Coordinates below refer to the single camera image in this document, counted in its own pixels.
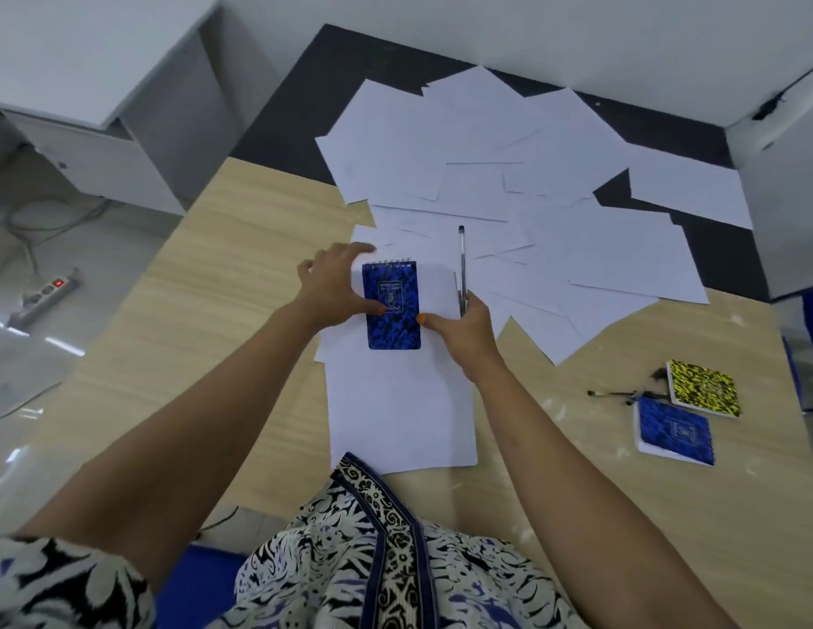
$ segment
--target drawer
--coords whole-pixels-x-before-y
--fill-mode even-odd
[[[123,126],[98,132],[28,115],[5,114],[81,192],[184,213],[149,157]]]

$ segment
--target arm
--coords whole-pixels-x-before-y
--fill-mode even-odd
[[[372,251],[365,243],[335,244],[299,264],[293,302],[85,464],[17,533],[124,556],[158,592],[243,465],[311,338],[352,315],[385,311],[351,289],[353,259]]]
[[[663,533],[560,432],[506,368],[488,307],[419,318],[476,384],[526,516],[592,626],[735,627]]]

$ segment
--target pen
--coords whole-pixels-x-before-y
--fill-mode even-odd
[[[459,241],[462,244],[462,291],[459,293],[459,314],[467,313],[467,281],[465,280],[465,259],[464,259],[464,225],[459,225]]]

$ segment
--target hand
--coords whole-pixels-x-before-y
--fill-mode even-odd
[[[467,312],[462,319],[451,320],[435,314],[418,314],[417,319],[419,325],[443,337],[450,357],[474,384],[486,371],[496,366],[505,368],[491,328],[491,312],[474,292],[467,292]]]
[[[298,265],[299,290],[293,304],[302,317],[310,320],[317,331],[340,325],[356,314],[383,315],[386,307],[368,300],[351,289],[351,264],[361,253],[376,251],[367,242],[346,245],[335,242],[326,252],[320,249],[313,260]]]

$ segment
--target wooden table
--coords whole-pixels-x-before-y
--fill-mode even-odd
[[[229,159],[112,324],[59,390],[35,435],[90,457],[216,365],[296,293],[296,264],[372,225],[337,189]],[[748,627],[813,626],[813,460],[767,304],[708,290],[612,325],[559,367],[511,321],[500,348],[568,437],[666,533]],[[225,500],[284,518],[330,471],[324,367],[311,344]],[[712,418],[717,466],[639,454],[631,409],[587,390],[642,386],[667,359],[724,370],[743,416]],[[420,517],[509,539],[548,568],[480,401],[479,465],[390,475]]]

